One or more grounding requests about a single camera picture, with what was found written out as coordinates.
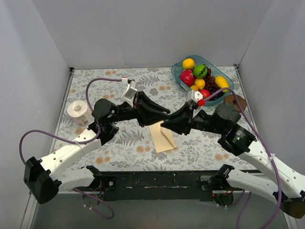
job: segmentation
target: leaf pattern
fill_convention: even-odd
[[[234,82],[234,90],[243,96],[242,89],[234,67],[219,67]],[[178,110],[185,101],[186,92],[174,80],[171,68],[134,68],[134,69],[86,69],[75,70],[61,117],[57,135],[66,139],[74,139],[85,126],[78,126],[67,115],[67,108],[75,100],[85,101],[87,83],[97,77],[119,79],[127,76],[139,84],[154,102],[168,108],[171,113]],[[116,82],[96,81],[89,89],[90,103],[107,98],[115,104],[123,102],[121,95],[124,88]],[[215,107],[205,107],[212,114]],[[250,130],[242,117],[239,124]],[[100,171],[163,171],[163,170],[217,170],[222,164],[230,164],[238,169],[255,169],[247,162],[227,153],[218,144],[219,135],[192,130],[187,136],[173,133],[178,146],[175,150],[156,153],[148,127],[139,127],[136,120],[123,121],[116,124],[119,132],[100,147],[82,157],[67,171],[94,165]],[[54,149],[65,143],[56,140]]]

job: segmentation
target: brown cork coaster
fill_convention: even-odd
[[[243,97],[239,96],[239,95],[236,95],[236,96],[237,96],[237,99],[238,99],[240,105],[242,106],[243,110],[245,111],[245,109],[246,109],[246,107],[247,107],[247,102],[246,102],[246,100],[245,100]],[[238,107],[238,105],[237,105],[237,102],[236,102],[236,100],[235,100],[235,98],[234,98],[234,95],[230,94],[230,95],[228,95],[227,97],[225,97],[224,103],[225,103],[225,104],[232,104],[232,105],[234,106],[235,110],[236,110],[238,113],[241,113],[241,111],[240,111],[240,109],[239,109],[239,107]]]

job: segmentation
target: white wall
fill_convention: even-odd
[[[305,1],[274,0],[240,64],[259,132],[305,174]],[[305,228],[305,219],[299,228]]]
[[[0,0],[0,228],[21,225],[29,190],[19,139],[54,132],[69,69],[31,0]],[[46,155],[51,139],[33,134],[24,155]]]
[[[33,0],[71,67],[240,63],[272,0]]]

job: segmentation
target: blue plastic basket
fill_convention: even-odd
[[[195,61],[196,65],[199,64],[205,64],[205,66],[209,67],[211,69],[212,75],[214,77],[221,75],[223,78],[226,79],[226,81],[228,82],[230,88],[233,90],[234,89],[234,83],[233,81],[227,77],[222,71],[220,71],[218,68],[216,68],[214,65],[212,65],[210,62],[208,62],[206,59],[202,58],[201,56],[188,56],[187,58],[191,58]],[[191,90],[191,88],[189,88],[182,80],[180,80],[179,76],[181,75],[181,72],[184,70],[182,67],[182,62],[185,60],[183,59],[182,61],[174,64],[174,66],[172,67],[172,74],[175,77],[175,81],[177,82],[177,84],[179,84],[184,90],[186,90],[187,92]],[[218,104],[220,102],[222,102],[224,100],[224,98],[226,96],[228,96],[231,92],[228,91],[227,93],[224,93],[223,96],[221,96],[218,99],[215,99],[214,101],[208,101],[206,102],[205,106],[213,106],[215,104]]]

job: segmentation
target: envelope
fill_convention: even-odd
[[[177,148],[171,130],[161,127],[161,123],[163,121],[149,126],[157,153]]]

